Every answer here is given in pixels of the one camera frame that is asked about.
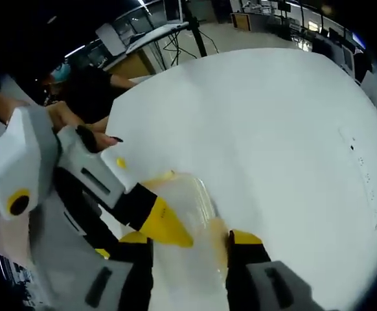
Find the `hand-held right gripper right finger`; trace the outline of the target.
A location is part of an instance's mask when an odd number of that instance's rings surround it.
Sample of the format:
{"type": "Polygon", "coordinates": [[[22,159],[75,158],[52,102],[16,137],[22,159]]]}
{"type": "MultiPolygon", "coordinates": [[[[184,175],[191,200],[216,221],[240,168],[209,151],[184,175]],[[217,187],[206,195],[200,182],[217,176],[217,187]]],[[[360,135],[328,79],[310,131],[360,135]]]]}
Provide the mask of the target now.
{"type": "Polygon", "coordinates": [[[308,283],[281,261],[272,261],[263,241],[240,230],[226,239],[226,290],[230,310],[322,310],[308,283]]]}

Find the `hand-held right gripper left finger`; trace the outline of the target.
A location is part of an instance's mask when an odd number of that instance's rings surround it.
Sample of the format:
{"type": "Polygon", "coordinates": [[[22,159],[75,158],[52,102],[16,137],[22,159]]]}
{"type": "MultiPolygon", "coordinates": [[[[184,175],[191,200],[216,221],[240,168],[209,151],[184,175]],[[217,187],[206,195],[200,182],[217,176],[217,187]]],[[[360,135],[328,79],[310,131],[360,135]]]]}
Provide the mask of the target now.
{"type": "Polygon", "coordinates": [[[134,231],[117,246],[114,259],[89,246],[56,259],[51,268],[55,310],[148,310],[154,285],[152,241],[134,231]]]}

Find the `person's left hand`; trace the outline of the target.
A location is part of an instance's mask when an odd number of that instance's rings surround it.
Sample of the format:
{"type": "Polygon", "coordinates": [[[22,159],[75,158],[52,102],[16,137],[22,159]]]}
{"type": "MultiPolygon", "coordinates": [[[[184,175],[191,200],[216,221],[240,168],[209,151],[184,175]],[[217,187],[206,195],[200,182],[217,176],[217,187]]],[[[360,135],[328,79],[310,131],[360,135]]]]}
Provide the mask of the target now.
{"type": "Polygon", "coordinates": [[[64,126],[83,126],[93,134],[98,151],[122,142],[122,139],[119,137],[106,135],[108,117],[104,117],[93,124],[86,124],[79,116],[70,110],[64,101],[55,102],[47,106],[46,110],[51,118],[55,132],[59,132],[64,126]]]}

